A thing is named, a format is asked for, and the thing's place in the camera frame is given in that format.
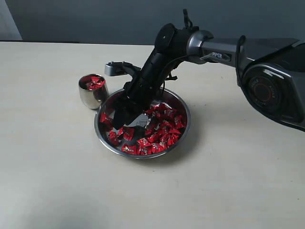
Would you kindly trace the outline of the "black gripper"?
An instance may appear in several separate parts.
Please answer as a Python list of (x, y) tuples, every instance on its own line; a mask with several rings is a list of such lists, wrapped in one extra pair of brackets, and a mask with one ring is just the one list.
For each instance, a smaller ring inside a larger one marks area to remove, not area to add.
[(116, 130), (122, 126), (145, 125), (143, 110), (147, 109), (169, 73), (181, 63), (180, 59), (152, 51), (141, 70), (124, 85), (123, 104), (115, 102), (113, 105), (113, 127)]

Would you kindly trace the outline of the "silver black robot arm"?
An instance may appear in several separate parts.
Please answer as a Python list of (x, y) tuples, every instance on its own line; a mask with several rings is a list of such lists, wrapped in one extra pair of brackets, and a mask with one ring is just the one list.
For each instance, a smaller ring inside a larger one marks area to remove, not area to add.
[(171, 23), (158, 32), (142, 68), (118, 63), (132, 77), (114, 104), (113, 125), (129, 125), (148, 109), (171, 71), (182, 62), (220, 63), (235, 68), (237, 85), (248, 103), (281, 125), (305, 129), (305, 43), (293, 38), (215, 38), (209, 31)]

